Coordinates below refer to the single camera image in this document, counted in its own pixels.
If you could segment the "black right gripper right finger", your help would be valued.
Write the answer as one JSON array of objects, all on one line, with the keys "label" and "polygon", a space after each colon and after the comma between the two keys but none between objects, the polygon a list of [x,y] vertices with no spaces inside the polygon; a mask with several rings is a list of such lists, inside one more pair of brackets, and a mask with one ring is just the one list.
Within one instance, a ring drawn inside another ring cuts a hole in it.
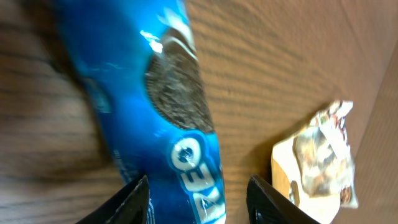
[{"label": "black right gripper right finger", "polygon": [[246,204],[250,224],[319,224],[258,175],[249,179]]}]

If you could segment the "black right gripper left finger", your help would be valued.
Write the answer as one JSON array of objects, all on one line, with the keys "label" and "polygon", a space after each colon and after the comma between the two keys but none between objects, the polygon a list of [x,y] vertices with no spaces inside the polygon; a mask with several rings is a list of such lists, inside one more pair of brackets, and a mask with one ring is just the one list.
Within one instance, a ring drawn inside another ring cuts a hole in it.
[{"label": "black right gripper left finger", "polygon": [[145,224],[149,208],[146,175],[132,180],[76,224]]}]

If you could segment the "beige brown cookie bag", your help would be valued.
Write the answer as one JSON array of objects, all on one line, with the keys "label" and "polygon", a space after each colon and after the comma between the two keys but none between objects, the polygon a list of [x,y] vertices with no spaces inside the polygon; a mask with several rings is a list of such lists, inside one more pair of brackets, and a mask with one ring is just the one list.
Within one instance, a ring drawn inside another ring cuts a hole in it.
[{"label": "beige brown cookie bag", "polygon": [[318,223],[357,208],[355,164],[345,127],[353,102],[336,100],[272,148],[272,186]]}]

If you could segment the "blue Oreo cookie packet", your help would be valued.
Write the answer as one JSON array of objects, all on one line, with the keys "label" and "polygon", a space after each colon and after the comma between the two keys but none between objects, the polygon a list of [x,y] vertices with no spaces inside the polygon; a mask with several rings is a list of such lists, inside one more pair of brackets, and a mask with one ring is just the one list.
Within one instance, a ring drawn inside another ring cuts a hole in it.
[{"label": "blue Oreo cookie packet", "polygon": [[220,146],[180,0],[58,0],[60,37],[148,223],[224,223]]}]

